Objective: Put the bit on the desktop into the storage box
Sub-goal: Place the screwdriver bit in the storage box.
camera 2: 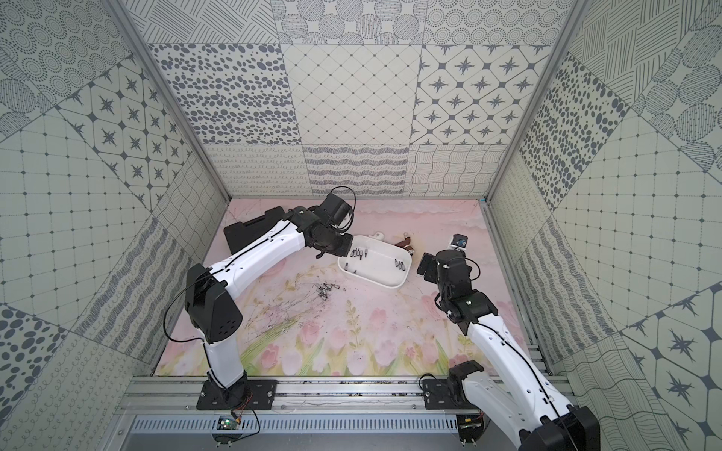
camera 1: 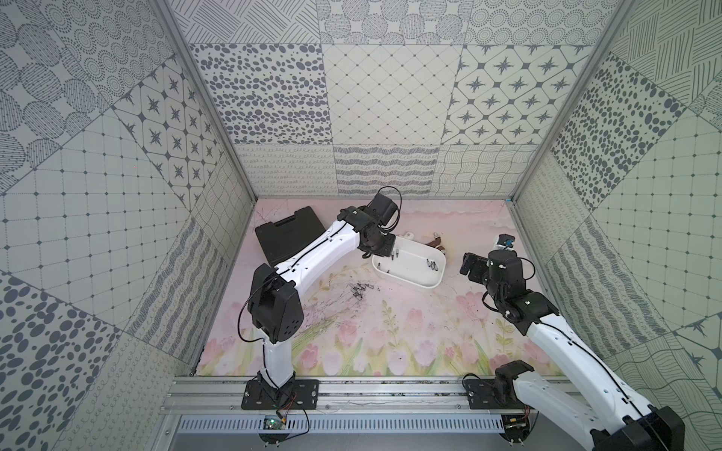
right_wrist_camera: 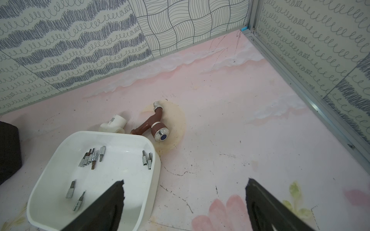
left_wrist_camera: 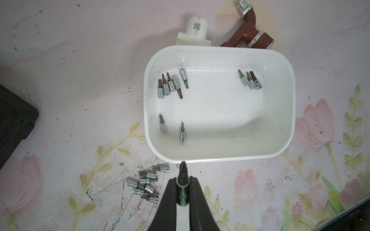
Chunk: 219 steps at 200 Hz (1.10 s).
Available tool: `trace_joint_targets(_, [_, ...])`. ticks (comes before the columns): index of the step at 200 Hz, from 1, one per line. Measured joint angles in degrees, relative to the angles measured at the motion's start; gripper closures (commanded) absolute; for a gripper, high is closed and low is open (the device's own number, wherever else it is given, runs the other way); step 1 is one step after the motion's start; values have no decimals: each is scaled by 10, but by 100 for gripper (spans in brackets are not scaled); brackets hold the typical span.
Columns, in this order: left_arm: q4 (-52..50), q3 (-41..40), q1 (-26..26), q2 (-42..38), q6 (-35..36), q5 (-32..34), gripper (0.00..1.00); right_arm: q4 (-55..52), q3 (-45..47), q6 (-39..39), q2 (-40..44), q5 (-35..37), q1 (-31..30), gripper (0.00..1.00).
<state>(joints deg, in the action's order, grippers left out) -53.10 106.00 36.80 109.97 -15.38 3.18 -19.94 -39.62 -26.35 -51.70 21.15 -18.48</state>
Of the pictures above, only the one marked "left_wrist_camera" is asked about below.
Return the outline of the silver bit box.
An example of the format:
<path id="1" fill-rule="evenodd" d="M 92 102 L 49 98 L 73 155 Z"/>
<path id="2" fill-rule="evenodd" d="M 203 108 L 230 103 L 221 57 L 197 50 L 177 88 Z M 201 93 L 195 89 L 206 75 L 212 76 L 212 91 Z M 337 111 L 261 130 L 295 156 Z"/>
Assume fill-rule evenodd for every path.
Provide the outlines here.
<path id="1" fill-rule="evenodd" d="M 185 142 L 186 140 L 186 132 L 185 132 L 185 126 L 184 122 L 181 122 L 181 129 L 180 129 L 180 142 Z"/>
<path id="2" fill-rule="evenodd" d="M 161 132 L 163 134 L 165 134 L 165 133 L 168 132 L 168 129 L 167 129 L 166 123 L 164 121 L 163 115 L 162 114 L 159 114 L 159 118 L 160 118 L 160 129 L 161 129 Z"/>

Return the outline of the silver bit dark pointed tip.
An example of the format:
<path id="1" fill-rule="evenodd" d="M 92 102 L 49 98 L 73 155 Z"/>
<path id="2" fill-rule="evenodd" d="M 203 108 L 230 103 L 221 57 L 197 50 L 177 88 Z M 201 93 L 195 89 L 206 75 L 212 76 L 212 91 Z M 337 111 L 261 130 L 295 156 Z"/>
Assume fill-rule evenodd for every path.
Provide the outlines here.
<path id="1" fill-rule="evenodd" d="M 186 162 L 180 164 L 179 175 L 176 179 L 177 185 L 177 204 L 185 207 L 189 204 L 189 176 Z"/>

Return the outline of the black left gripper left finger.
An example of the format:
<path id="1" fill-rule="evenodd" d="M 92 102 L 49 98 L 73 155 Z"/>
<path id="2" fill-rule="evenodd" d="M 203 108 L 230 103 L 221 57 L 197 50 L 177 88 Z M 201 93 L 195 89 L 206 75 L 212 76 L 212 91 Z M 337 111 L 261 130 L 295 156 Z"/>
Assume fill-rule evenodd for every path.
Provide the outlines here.
<path id="1" fill-rule="evenodd" d="M 170 179 L 148 231 L 175 231 L 177 215 L 176 178 Z"/>

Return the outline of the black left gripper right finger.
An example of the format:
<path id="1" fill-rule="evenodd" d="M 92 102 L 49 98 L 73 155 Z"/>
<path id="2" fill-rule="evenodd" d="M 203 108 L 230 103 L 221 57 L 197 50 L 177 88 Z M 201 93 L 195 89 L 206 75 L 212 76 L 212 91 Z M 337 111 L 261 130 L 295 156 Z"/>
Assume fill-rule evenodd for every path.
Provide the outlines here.
<path id="1" fill-rule="evenodd" d="M 189 224 L 191 231 L 219 231 L 201 189 L 199 180 L 190 177 L 189 184 Z"/>

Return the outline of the silver bit lone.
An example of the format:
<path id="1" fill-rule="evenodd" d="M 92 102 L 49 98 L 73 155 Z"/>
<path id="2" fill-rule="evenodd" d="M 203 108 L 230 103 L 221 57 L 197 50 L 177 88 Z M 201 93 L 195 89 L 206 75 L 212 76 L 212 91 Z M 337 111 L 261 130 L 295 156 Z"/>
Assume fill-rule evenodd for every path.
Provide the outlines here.
<path id="1" fill-rule="evenodd" d="M 251 77 L 252 77 L 252 79 L 253 79 L 255 89 L 257 89 L 257 90 L 262 89 L 262 88 L 263 88 L 263 86 L 262 86 L 261 82 L 260 82 L 260 81 L 259 81 L 259 79 L 256 77 L 256 75 L 254 74 L 254 72 L 253 72 L 253 71 L 250 71 L 250 75 L 251 75 Z"/>

